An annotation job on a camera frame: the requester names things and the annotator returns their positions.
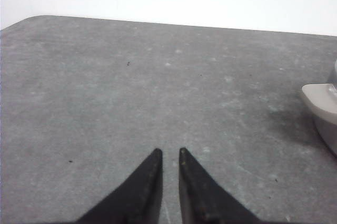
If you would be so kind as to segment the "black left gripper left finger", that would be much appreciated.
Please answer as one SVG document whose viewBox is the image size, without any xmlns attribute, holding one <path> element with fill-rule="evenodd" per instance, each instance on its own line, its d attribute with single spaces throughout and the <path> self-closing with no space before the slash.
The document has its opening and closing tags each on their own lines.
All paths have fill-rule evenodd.
<svg viewBox="0 0 337 224">
<path fill-rule="evenodd" d="M 155 148 L 113 192 L 76 223 L 158 223 L 163 197 L 163 153 Z"/>
</svg>

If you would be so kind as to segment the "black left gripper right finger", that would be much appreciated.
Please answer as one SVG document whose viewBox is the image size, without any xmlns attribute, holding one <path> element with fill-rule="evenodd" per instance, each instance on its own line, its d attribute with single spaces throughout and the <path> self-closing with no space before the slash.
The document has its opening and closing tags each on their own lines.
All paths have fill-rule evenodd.
<svg viewBox="0 0 337 224">
<path fill-rule="evenodd" d="M 259 223 L 226 192 L 187 148 L 179 153 L 179 195 L 183 223 Z"/>
</svg>

